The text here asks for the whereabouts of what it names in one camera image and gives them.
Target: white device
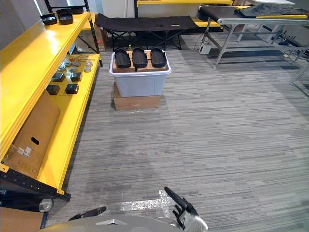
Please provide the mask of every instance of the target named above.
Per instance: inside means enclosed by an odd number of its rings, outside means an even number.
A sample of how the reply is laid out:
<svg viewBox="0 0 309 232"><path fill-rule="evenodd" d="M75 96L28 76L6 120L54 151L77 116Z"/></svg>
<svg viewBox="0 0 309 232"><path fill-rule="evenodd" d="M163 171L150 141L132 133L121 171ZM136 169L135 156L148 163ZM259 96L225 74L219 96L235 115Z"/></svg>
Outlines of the white device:
<svg viewBox="0 0 309 232"><path fill-rule="evenodd" d="M210 50L211 50L211 45L209 43L207 44L202 43L201 47L199 47L199 53L203 55L209 54Z"/></svg>

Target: plastic storage container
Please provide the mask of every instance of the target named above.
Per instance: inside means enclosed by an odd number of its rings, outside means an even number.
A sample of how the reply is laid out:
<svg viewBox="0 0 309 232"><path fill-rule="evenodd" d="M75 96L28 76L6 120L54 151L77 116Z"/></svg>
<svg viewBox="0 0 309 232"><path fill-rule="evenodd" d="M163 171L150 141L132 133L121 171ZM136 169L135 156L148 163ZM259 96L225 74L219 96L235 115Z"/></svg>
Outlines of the plastic storage container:
<svg viewBox="0 0 309 232"><path fill-rule="evenodd" d="M166 63L167 70L165 71L114 73L112 71L114 58L115 53L113 52L109 74L114 77L121 97L153 96L162 94L165 79L172 71L168 59Z"/></svg>

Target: black fabric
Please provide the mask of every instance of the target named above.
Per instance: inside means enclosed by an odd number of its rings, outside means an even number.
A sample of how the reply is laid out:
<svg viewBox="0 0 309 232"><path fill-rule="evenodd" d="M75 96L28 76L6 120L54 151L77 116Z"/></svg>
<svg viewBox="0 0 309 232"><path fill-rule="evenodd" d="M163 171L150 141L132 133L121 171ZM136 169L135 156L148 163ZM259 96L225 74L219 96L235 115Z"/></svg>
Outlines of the black fabric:
<svg viewBox="0 0 309 232"><path fill-rule="evenodd" d="M163 18L108 18L98 14L96 24L113 31L169 31L196 28L189 16Z"/></svg>
<svg viewBox="0 0 309 232"><path fill-rule="evenodd" d="M302 15L303 13L280 4L260 3L255 6L244 8L241 10L235 10L239 16L243 18L256 18L257 16L268 15Z"/></svg>
<svg viewBox="0 0 309 232"><path fill-rule="evenodd" d="M241 18L234 13L235 7L231 6L202 6L199 10L215 22L218 22L220 18Z"/></svg>

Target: yellow shelf beam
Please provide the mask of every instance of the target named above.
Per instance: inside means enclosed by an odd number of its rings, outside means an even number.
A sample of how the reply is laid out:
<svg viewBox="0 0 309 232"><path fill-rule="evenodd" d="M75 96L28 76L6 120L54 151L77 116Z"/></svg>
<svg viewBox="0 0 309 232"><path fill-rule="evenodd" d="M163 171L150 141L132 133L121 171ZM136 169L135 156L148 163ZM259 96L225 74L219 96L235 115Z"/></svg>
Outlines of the yellow shelf beam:
<svg viewBox="0 0 309 232"><path fill-rule="evenodd" d="M90 12L91 15L91 21L92 21L92 25L93 27L95 27L95 20L96 20L96 13L95 12ZM82 30L90 30L90 22L86 21Z"/></svg>
<svg viewBox="0 0 309 232"><path fill-rule="evenodd" d="M208 22L204 22L204 21L199 20L198 18L195 18L195 17L191 17L191 18L195 22L195 24L198 25L200 28L205 28L208 25ZM218 24L214 21L211 22L210 26L211 27L221 27L220 24Z"/></svg>
<svg viewBox="0 0 309 232"><path fill-rule="evenodd" d="M0 51L0 160L88 18L84 12L69 25L39 21Z"/></svg>
<svg viewBox="0 0 309 232"><path fill-rule="evenodd" d="M55 187L60 194L64 193L61 189L62 184L83 119L84 110L98 67L98 60L100 59L99 54L91 54L87 57L88 59L94 59L92 60L92 70L91 72L83 72L84 62L82 62L78 70L78 72L82 73L82 80L80 82L72 82L70 80L70 73L64 72L66 79L63 82L50 83L51 85L60 86L58 94L51 96L60 108L60 116L45 153L37 180ZM66 94L65 88L67 84L72 83L79 85L78 93Z"/></svg>
<svg viewBox="0 0 309 232"><path fill-rule="evenodd" d="M233 0L138 0L137 7L142 4L233 4Z"/></svg>

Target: black box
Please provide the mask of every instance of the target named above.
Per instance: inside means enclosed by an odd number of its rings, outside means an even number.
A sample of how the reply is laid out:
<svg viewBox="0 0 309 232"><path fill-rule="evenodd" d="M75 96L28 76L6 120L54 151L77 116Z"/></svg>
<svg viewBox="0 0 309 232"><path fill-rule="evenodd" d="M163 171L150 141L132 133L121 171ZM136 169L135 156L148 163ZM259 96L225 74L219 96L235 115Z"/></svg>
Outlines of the black box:
<svg viewBox="0 0 309 232"><path fill-rule="evenodd" d="M60 90L60 87L59 85L48 85L46 90L50 95L57 95L57 93Z"/></svg>
<svg viewBox="0 0 309 232"><path fill-rule="evenodd" d="M53 82L63 82L64 78L66 78L64 73L57 72L53 75L52 81Z"/></svg>
<svg viewBox="0 0 309 232"><path fill-rule="evenodd" d="M81 81L82 80L82 73L81 72L72 72L71 81Z"/></svg>
<svg viewBox="0 0 309 232"><path fill-rule="evenodd" d="M77 93L78 89L79 89L78 84L68 84L66 87L66 93L67 94Z"/></svg>

